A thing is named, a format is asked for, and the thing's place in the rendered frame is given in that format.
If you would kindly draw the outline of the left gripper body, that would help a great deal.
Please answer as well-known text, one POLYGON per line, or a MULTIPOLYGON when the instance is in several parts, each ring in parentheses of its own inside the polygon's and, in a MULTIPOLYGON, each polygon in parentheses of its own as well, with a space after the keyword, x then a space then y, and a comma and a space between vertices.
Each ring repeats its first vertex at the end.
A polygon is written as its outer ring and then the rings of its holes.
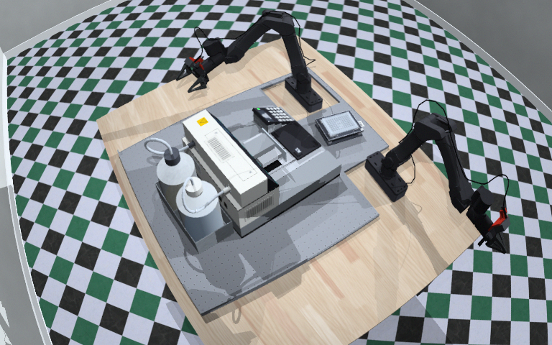
POLYGON ((501 209, 500 210, 500 218, 498 218, 494 223, 489 218, 487 214, 483 215, 478 222, 475 223, 475 227, 479 231, 479 233, 483 236, 482 240, 478 243, 479 246, 482 245, 484 241, 489 242, 495 235, 495 226, 499 226, 506 218, 507 218, 507 210, 501 209))

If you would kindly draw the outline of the white flexible hose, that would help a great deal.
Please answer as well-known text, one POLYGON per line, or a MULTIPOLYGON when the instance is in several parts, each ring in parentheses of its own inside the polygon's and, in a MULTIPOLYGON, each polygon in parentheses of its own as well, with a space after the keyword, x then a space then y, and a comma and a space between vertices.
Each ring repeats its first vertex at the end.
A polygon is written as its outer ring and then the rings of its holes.
MULTIPOLYGON (((157 154, 157 155, 164 155, 164 152, 154 151, 153 149, 150 149, 150 148, 147 146, 147 143, 148 143, 148 142, 152 142, 152 141, 163 143, 163 144, 169 149, 170 155, 173 154, 173 151, 172 151, 170 145, 169 145, 167 142, 163 141, 162 139, 158 139, 158 138, 150 138, 150 139, 147 139, 147 140, 144 142, 144 146, 145 146, 145 148, 146 148, 149 152, 152 152, 152 153, 157 154)), ((186 150, 187 148, 189 148, 188 145, 185 146, 185 147, 183 147, 183 148, 181 148, 181 149, 179 149, 179 152, 182 152, 183 150, 186 150)))

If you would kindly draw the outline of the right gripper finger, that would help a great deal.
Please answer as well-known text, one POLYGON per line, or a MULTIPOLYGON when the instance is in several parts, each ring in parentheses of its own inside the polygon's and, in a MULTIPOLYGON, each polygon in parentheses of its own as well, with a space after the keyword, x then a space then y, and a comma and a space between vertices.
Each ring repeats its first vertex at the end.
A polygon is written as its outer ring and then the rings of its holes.
POLYGON ((207 88, 204 79, 200 76, 197 81, 188 89, 188 93, 207 88), (196 85, 201 84, 199 87, 194 88, 196 85))
POLYGON ((184 77, 186 77, 186 76, 188 76, 188 75, 190 75, 190 74, 191 74, 190 68, 188 67, 188 65, 187 65, 186 63, 184 63, 184 65, 183 65, 183 67, 182 67, 180 73, 178 74, 178 76, 177 76, 177 78, 176 78, 176 81, 178 81, 178 80, 180 80, 180 79, 182 79, 182 78, 184 78, 184 77), (183 73, 184 70, 186 70, 187 72, 184 73, 184 74, 181 76, 181 74, 183 73))

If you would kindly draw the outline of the dark grey rectangular frame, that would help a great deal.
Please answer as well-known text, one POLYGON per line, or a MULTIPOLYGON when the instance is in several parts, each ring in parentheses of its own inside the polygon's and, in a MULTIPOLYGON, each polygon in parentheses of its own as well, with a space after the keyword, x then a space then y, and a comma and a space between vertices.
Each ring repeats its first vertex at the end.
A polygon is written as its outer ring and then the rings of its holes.
MULTIPOLYGON (((342 113, 345 113, 347 111, 343 111, 343 112, 340 112, 340 113, 337 113, 337 114, 342 114, 342 113)), ((351 114, 351 116, 353 117, 353 119, 355 120, 355 122, 357 123, 357 126, 358 128, 356 129, 353 129, 353 130, 350 130, 350 131, 347 131, 347 132, 343 132, 343 133, 340 133, 340 134, 335 134, 335 135, 330 135, 328 133, 328 131, 326 130, 325 126, 323 125, 322 123, 322 118, 326 118, 326 117, 330 117, 330 116, 334 116, 334 115, 337 115, 337 114, 332 114, 332 115, 329 115, 329 116, 324 116, 324 117, 321 117, 321 118, 318 118, 318 119, 315 119, 316 120, 316 128, 318 129, 318 131, 320 132, 321 136, 323 137, 323 139, 325 140, 326 144, 328 146, 330 145, 333 145, 333 144, 337 144, 339 142, 344 142, 346 140, 349 140, 349 139, 353 139, 353 138, 356 138, 356 137, 360 137, 362 136, 362 132, 364 131, 361 127, 361 125, 359 124, 359 122, 356 120, 356 118, 354 117, 354 115, 351 113, 350 110, 348 110, 348 112, 351 114), (343 137, 343 138, 342 138, 343 137)))

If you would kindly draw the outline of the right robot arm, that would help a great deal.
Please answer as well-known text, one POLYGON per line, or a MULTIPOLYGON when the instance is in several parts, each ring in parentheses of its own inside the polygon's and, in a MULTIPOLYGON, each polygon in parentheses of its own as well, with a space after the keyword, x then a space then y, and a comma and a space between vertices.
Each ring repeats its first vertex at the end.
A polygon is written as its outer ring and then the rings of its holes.
POLYGON ((228 47, 224 47, 219 37, 205 40, 202 46, 207 56, 211 56, 209 58, 212 60, 213 65, 217 67, 222 64, 222 62, 225 62, 226 65, 239 62, 244 57, 244 53, 264 33, 273 29, 282 36, 290 59, 290 67, 293 75, 285 78, 285 82, 309 106, 314 106, 323 102, 323 99, 311 87, 311 76, 308 74, 305 58, 303 59, 300 50, 294 28, 295 25, 291 15, 285 12, 265 9, 262 12, 262 16, 247 32, 245 32, 245 34, 233 41, 228 47))

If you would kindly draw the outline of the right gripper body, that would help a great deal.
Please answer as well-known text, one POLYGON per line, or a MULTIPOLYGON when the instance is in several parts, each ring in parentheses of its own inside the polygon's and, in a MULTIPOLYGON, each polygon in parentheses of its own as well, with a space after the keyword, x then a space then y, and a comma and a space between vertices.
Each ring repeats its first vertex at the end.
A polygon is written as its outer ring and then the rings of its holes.
POLYGON ((201 57, 198 57, 196 59, 192 58, 192 57, 189 57, 195 64, 197 62, 200 62, 201 64, 199 64, 199 67, 196 68, 196 69, 192 69, 190 68, 190 71, 191 73, 196 77, 196 78, 199 78, 199 76, 201 76, 205 83, 207 84, 207 82, 209 82, 209 79, 208 79, 208 76, 207 74, 210 73, 214 68, 215 68, 215 65, 212 65, 213 62, 212 60, 210 60, 210 58, 208 57, 207 59, 201 59, 201 57), (210 61, 209 61, 210 60, 210 61))

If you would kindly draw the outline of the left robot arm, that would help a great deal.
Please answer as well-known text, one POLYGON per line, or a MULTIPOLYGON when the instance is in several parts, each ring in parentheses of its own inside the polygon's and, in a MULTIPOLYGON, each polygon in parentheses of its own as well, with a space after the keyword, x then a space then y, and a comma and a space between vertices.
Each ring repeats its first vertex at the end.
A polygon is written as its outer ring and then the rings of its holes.
POLYGON ((493 204, 494 196, 483 185, 474 191, 471 183, 464 177, 465 172, 454 134, 457 125, 455 121, 450 119, 448 119, 448 124, 447 119, 445 116, 437 113, 428 115, 417 121, 413 126, 412 132, 398 146, 391 149, 385 157, 380 151, 377 151, 367 156, 367 162, 374 168, 395 196, 398 196, 408 189, 408 184, 398 174, 397 167, 409 160, 411 154, 423 143, 435 140, 448 175, 449 195, 452 205, 459 213, 462 213, 469 207, 466 216, 475 225, 493 204), (449 132, 449 125, 451 133, 449 132))

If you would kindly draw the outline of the white multi-well plate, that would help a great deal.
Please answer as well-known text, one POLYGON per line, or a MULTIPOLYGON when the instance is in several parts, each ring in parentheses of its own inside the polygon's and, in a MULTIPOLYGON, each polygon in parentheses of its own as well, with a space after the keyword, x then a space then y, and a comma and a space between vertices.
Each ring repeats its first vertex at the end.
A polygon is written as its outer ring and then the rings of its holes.
POLYGON ((326 117, 321 121, 331 136, 358 128, 349 112, 326 117))

